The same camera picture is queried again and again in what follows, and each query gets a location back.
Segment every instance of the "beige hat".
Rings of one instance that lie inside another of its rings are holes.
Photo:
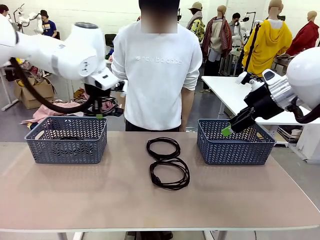
[[[198,9],[198,10],[200,10],[200,11],[202,11],[202,3],[201,2],[195,2],[193,5],[192,5],[192,7],[191,8],[189,8],[189,10],[191,10],[191,9]]]

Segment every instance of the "plaid scarf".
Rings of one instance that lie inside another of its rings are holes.
[[[203,57],[205,58],[208,56],[210,39],[212,34],[212,24],[216,19],[217,17],[212,18],[206,26],[205,35],[202,43],[202,54],[203,54]],[[232,50],[232,33],[231,33],[230,26],[227,23],[225,17],[222,18],[220,37],[221,37],[221,44],[222,44],[221,56],[225,58],[226,56],[228,56],[228,54]]]
[[[197,19],[202,19],[202,11],[197,11],[191,18],[191,20],[189,21],[188,25],[186,26],[186,28],[188,30],[191,30],[192,24],[194,23],[195,20]]]

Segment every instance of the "person wearing navy t-shirt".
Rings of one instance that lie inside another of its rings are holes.
[[[57,36],[56,24],[49,20],[46,10],[41,10],[43,35],[55,38]]]

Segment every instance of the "cable coil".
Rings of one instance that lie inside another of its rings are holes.
[[[150,149],[151,144],[158,142],[169,143],[173,145],[175,147],[175,151],[171,154],[158,154],[152,151]],[[171,191],[177,191],[189,185],[190,171],[187,164],[178,157],[181,153],[181,148],[176,140],[168,137],[158,137],[147,142],[146,150],[149,155],[155,159],[155,162],[150,165],[150,177],[154,185]],[[155,168],[159,165],[178,168],[182,172],[183,178],[175,182],[161,182],[160,178],[155,175]]]

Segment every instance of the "navy t-shirt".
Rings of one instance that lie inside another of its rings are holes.
[[[43,28],[43,35],[52,37],[54,34],[54,31],[57,30],[56,24],[53,21],[48,21],[48,22],[42,22],[42,28]]]

